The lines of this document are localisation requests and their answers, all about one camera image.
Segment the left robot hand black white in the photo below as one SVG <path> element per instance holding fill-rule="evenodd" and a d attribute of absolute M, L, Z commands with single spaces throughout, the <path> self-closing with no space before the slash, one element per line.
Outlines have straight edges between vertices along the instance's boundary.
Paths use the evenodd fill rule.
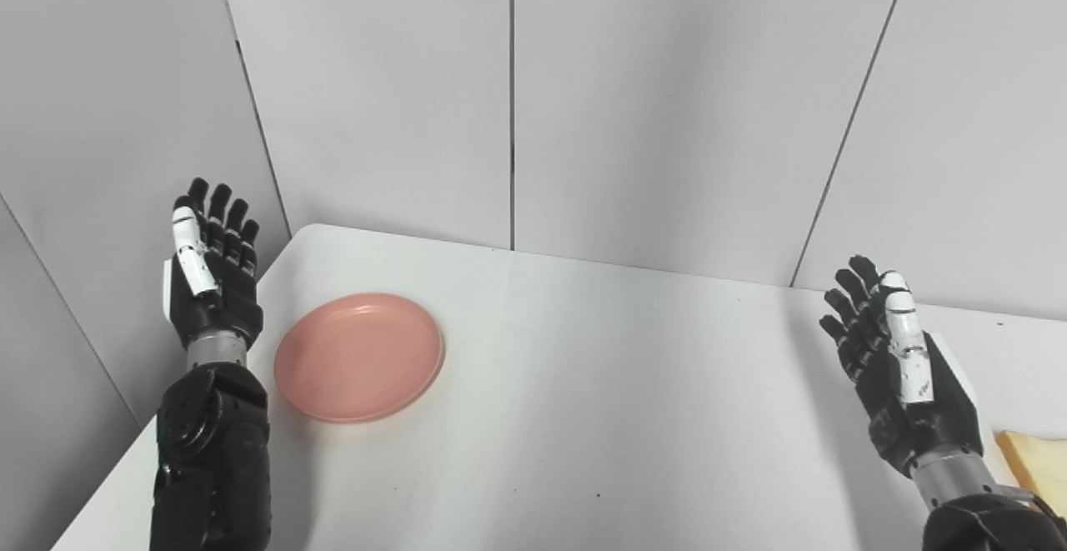
<path fill-rule="evenodd" d="M 172 212 L 174 253 L 165 263 L 163 306 L 188 348 L 210 332 L 229 332 L 251 348 L 262 333 L 257 300 L 259 224 L 225 183 L 194 178 Z"/>

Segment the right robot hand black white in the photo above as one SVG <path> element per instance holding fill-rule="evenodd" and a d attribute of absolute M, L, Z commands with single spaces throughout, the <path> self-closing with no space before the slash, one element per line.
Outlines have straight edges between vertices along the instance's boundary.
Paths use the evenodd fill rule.
<path fill-rule="evenodd" d="M 864 255 L 837 271 L 824 293 L 832 314 L 821 328 L 869 418 L 878 455 L 907 478 L 933 451 L 984 455 L 975 403 L 923 330 L 902 274 L 880 273 Z"/>

